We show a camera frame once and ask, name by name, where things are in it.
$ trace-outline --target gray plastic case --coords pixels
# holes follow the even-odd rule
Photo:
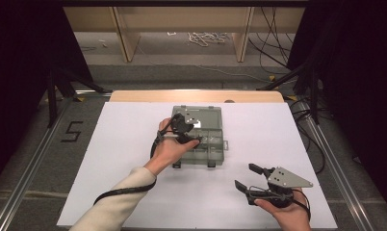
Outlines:
[[[177,113],[185,116],[187,123],[193,123],[193,130],[188,135],[201,137],[199,146],[186,152],[173,167],[181,164],[221,166],[224,160],[224,141],[220,107],[174,106],[172,115]]]

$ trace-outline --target white sleeve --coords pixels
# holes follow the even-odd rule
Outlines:
[[[145,167],[135,167],[112,190],[147,186],[154,183],[155,179],[154,174]],[[70,230],[120,230],[146,194],[137,192],[104,197],[83,214]]]

